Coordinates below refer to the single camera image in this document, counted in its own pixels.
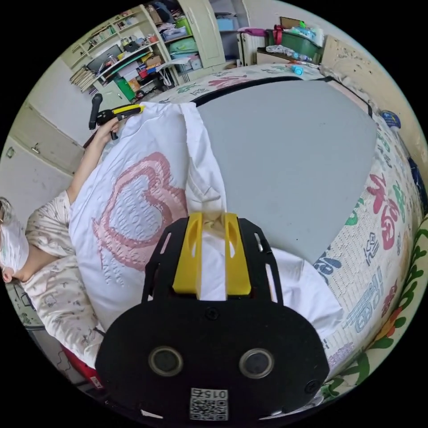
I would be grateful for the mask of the person's left hand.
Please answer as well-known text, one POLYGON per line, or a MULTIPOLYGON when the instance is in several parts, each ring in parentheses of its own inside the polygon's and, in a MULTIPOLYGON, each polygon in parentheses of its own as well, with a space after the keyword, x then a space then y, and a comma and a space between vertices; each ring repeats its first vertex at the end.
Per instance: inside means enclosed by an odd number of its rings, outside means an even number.
POLYGON ((120 123, 117 118, 109 120, 105 124, 99 126, 95 133, 93 142, 96 145, 104 147, 111 139, 113 139, 112 134, 116 135, 118 133, 119 128, 120 123))

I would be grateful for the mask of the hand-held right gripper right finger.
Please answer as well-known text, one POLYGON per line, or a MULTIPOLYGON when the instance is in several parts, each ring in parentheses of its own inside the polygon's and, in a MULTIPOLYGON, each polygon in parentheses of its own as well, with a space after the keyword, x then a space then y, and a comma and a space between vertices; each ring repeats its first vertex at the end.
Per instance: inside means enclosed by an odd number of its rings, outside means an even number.
POLYGON ((237 215, 225 213, 224 227, 226 295, 248 296, 251 283, 237 215))

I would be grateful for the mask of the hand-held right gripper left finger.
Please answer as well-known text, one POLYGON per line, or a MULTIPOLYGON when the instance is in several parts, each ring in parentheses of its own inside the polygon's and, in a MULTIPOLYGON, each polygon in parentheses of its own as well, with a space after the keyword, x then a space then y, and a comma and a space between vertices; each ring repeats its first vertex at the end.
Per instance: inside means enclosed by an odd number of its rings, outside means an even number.
POLYGON ((173 282, 173 290, 177 294, 201 294, 202 227, 202 213, 192 213, 188 217, 173 282))

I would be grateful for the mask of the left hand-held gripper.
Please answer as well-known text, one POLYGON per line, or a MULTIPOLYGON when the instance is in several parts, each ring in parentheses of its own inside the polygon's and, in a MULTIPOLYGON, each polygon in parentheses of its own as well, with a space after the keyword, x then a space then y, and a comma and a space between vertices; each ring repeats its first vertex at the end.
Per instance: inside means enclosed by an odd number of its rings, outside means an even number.
MULTIPOLYGON (((105 124, 106 122, 108 122, 113 118, 117 118, 118 121, 121 122, 124 118, 130 117, 133 115, 138 115, 143 110, 144 110, 144 106, 141 106, 139 104, 128 104, 128 105, 116 107, 115 109, 112 109, 112 111, 103 111, 100 113, 99 118, 97 119, 98 127, 105 124)), ((112 140, 118 139, 117 134, 116 135, 112 134, 112 137, 113 137, 112 140)))

